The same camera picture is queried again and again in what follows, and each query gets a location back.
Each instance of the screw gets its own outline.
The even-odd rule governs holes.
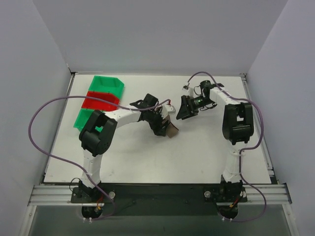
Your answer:
[[[206,192],[204,193],[204,195],[205,195],[206,198],[210,198],[211,193],[210,193],[210,191],[206,191]]]
[[[110,199],[114,199],[114,197],[116,196],[116,193],[111,191],[109,192],[108,196],[110,197]]]
[[[243,198],[245,198],[245,197],[246,197],[246,192],[245,192],[245,191],[242,191],[242,192],[240,193],[240,196],[243,197]]]

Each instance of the black mounting plate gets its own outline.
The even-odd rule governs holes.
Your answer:
[[[106,192],[115,192],[117,206],[115,215],[216,215],[217,209],[211,195],[220,194],[220,184],[106,184],[99,186]],[[235,199],[217,198],[217,203],[232,203]],[[72,203],[95,203],[79,188],[73,189]],[[109,200],[104,198],[103,214],[110,213]]]

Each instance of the plastic storage bin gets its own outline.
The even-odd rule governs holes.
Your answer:
[[[118,78],[94,76],[89,91],[105,92],[115,95],[121,99],[123,95],[124,84]]]
[[[110,93],[88,91],[87,96],[96,97],[96,98],[109,101],[111,103],[119,104],[119,99]],[[117,109],[117,107],[113,105],[110,105],[101,101],[88,99],[88,98],[84,100],[82,104],[82,108],[92,109],[92,110],[101,110],[101,111],[107,111],[107,112],[111,112]]]
[[[81,130],[83,129],[84,125],[86,124],[86,122],[90,118],[93,111],[94,110],[90,110],[90,109],[81,109],[73,127],[77,128],[81,132]],[[102,129],[103,129],[102,127],[96,127],[96,130],[99,132]]]

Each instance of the white panel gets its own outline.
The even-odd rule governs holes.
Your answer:
[[[275,173],[288,184],[303,236],[315,235],[314,9],[313,0],[289,0],[248,73]]]
[[[65,94],[69,70],[30,0],[0,3],[0,235],[17,235],[47,158],[28,140],[28,123],[46,100]],[[36,120],[34,137],[49,150],[63,103]]]
[[[246,73],[287,0],[33,0],[72,71]]]
[[[70,95],[85,95],[93,75],[76,75]],[[122,105],[143,99],[147,93],[160,101],[170,98],[178,110],[182,86],[188,76],[119,75],[125,84]],[[198,76],[196,86],[209,77]],[[246,97],[240,77],[216,77],[235,97]],[[82,106],[82,99],[70,99],[61,121],[52,153],[83,164],[79,130],[73,128]],[[157,137],[149,124],[131,123],[116,130],[109,150],[104,154],[100,177],[102,182],[119,183],[220,183],[228,153],[222,134],[223,109],[200,112],[198,116],[172,122],[179,134],[170,139]],[[255,133],[248,146],[257,143]],[[270,183],[261,148],[246,152],[243,159],[244,177],[252,183]],[[45,182],[70,182],[81,177],[82,171],[70,164],[50,159]]]

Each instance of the metal rail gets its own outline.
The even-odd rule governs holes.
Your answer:
[[[244,185],[248,202],[239,204],[261,205],[264,204],[262,196],[253,188]],[[256,185],[265,195],[267,204],[283,205],[290,204],[291,199],[284,184],[264,184]],[[71,191],[68,186],[38,185],[33,188],[30,206],[95,206],[96,204],[73,204],[70,202]]]

